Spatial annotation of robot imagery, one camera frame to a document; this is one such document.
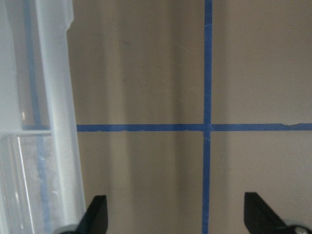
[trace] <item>plastic container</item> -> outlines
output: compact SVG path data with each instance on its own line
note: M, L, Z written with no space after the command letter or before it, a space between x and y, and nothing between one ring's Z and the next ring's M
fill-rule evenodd
M0 233L52 234L85 211L66 30L71 0L0 0Z

